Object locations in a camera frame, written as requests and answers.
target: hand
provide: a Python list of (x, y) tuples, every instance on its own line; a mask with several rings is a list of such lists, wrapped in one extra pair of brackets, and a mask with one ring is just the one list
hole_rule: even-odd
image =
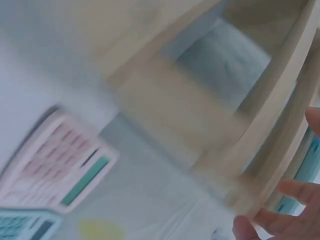
[[(308, 108), (305, 116), (310, 127), (320, 137), (320, 108)], [(319, 240), (320, 185), (286, 180), (278, 185), (278, 190), (305, 205), (304, 211), (299, 216), (291, 216), (261, 209), (253, 221), (274, 236), (271, 240)], [(260, 240), (245, 216), (234, 219), (233, 233), (236, 240)]]

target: calculator keypad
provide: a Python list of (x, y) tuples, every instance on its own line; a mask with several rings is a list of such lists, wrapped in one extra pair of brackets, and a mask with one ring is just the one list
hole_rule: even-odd
[(31, 217), (0, 217), (0, 240), (15, 240), (26, 228)]
[(86, 160), (93, 147), (89, 139), (61, 123), (24, 166), (4, 201), (24, 206), (49, 205), (61, 194), (61, 188), (74, 184), (66, 177), (79, 161)]

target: wooden board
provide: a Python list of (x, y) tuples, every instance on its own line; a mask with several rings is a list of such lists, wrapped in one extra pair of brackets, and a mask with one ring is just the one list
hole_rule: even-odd
[(273, 56), (308, 0), (229, 0), (223, 17)]
[[(302, 162), (304, 161), (306, 154), (311, 146), (311, 143), (313, 141), (314, 134), (311, 131), (307, 131), (307, 133), (304, 135), (300, 146), (298, 147), (291, 163), (289, 164), (288, 168), (284, 172), (281, 180), (292, 180), (296, 176)], [(266, 201), (265, 206), (273, 211), (279, 204), (281, 198), (283, 195), (275, 189), (269, 199)]]
[[(258, 186), (258, 192), (254, 193), (256, 200), (251, 209), (252, 213), (266, 203), (294, 158), (308, 127), (305, 109), (308, 106), (318, 106), (319, 65), (320, 49), (305, 63), (305, 72), (302, 71), (299, 75), (287, 106), (261, 150), (252, 160), (251, 166), (244, 172), (244, 176)], [(241, 208), (246, 199), (247, 196), (240, 195), (234, 207)]]
[(213, 146), (233, 146), (248, 126), (189, 73), (159, 56), (113, 91), (127, 115), (188, 166)]
[(310, 0), (298, 21), (287, 36), (287, 40), (274, 56), (248, 97), (239, 108), (252, 122), (237, 144), (225, 154), (212, 149), (199, 159), (193, 170), (207, 175), (212, 170), (222, 173), (224, 178), (240, 176), (248, 161), (256, 155), (275, 122), (283, 111), (296, 84), (303, 66), (320, 16), (318, 0)]
[(148, 59), (220, 0), (71, 0), (69, 21), (105, 79)]

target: yellow sticker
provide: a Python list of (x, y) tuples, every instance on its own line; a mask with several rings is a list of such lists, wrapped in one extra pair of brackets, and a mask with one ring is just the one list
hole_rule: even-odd
[(111, 221), (80, 220), (78, 223), (84, 240), (124, 240), (125, 231)]

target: pink calculator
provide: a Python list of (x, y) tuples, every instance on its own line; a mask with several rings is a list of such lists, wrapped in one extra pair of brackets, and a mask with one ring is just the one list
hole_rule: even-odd
[(0, 207), (74, 209), (104, 178), (117, 153), (57, 110), (26, 140), (0, 179)]

